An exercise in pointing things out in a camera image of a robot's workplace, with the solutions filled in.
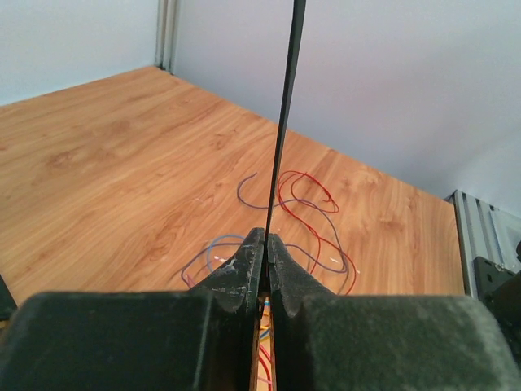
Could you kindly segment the black zip tie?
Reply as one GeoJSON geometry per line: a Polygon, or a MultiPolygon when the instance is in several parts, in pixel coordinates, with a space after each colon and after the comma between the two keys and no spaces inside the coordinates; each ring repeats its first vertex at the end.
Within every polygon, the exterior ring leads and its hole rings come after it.
{"type": "Polygon", "coordinates": [[[265,224],[265,238],[263,250],[263,264],[268,263],[269,233],[273,217],[275,193],[278,183],[280,164],[282,161],[283,144],[287,132],[287,122],[291,108],[291,99],[296,79],[296,69],[300,53],[300,43],[304,28],[304,15],[306,9],[306,0],[295,0],[293,2],[291,28],[288,41],[287,61],[285,68],[284,84],[282,88],[282,100],[280,113],[278,118],[277,138],[274,149],[274,162],[271,175],[271,183],[269,190],[268,212],[265,224]]]}

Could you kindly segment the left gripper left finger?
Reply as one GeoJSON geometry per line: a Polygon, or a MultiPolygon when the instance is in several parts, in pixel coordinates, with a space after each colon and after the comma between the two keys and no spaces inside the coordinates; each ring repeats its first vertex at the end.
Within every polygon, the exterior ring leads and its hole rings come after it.
{"type": "Polygon", "coordinates": [[[2,389],[255,389],[264,238],[186,291],[30,297],[1,337],[2,389]]]}

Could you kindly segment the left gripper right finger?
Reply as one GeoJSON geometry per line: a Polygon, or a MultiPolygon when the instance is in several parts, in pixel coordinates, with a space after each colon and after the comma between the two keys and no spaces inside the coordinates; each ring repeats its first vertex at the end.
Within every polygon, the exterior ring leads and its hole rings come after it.
{"type": "Polygon", "coordinates": [[[277,390],[514,390],[517,365],[467,296],[340,296],[266,246],[277,390]]]}

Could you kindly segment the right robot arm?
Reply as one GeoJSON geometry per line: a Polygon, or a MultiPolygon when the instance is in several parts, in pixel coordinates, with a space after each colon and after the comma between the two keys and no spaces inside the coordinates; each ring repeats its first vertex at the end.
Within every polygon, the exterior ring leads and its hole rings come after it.
{"type": "Polygon", "coordinates": [[[493,314],[509,340],[520,342],[520,272],[484,257],[474,261],[478,299],[493,314]]]}

